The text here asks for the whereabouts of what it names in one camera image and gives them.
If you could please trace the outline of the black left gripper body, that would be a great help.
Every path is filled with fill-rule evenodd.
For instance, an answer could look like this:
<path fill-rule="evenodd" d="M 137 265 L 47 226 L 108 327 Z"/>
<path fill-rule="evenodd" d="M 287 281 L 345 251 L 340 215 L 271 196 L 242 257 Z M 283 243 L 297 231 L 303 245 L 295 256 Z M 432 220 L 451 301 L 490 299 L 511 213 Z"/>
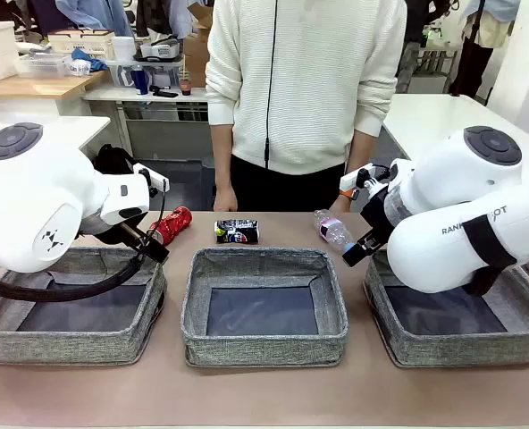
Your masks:
<path fill-rule="evenodd" d="M 80 226 L 80 235 L 94 236 L 107 245 L 124 244 L 128 247 L 139 247 L 148 244 L 152 238 L 139 228 L 141 219 L 129 219 L 106 229 L 106 224 Z"/>

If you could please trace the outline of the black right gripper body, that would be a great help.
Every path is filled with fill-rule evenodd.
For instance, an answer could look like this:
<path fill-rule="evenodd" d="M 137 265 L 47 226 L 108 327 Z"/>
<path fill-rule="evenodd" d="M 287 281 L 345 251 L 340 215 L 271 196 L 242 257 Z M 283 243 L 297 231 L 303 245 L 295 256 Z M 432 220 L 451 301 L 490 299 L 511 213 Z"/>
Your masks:
<path fill-rule="evenodd" d="M 371 230 L 362 237 L 367 245 L 385 245 L 394 229 L 384 210 L 388 189 L 383 188 L 369 198 L 360 212 Z"/>

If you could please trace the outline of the person's right hand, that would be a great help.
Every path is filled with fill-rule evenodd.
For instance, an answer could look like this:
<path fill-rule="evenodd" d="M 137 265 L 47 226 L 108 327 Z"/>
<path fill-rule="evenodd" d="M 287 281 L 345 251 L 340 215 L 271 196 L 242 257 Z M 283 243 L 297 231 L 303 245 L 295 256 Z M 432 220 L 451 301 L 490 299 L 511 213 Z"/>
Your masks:
<path fill-rule="evenodd" d="M 232 187 L 217 187 L 214 199 L 215 212 L 236 212 L 238 201 Z"/>

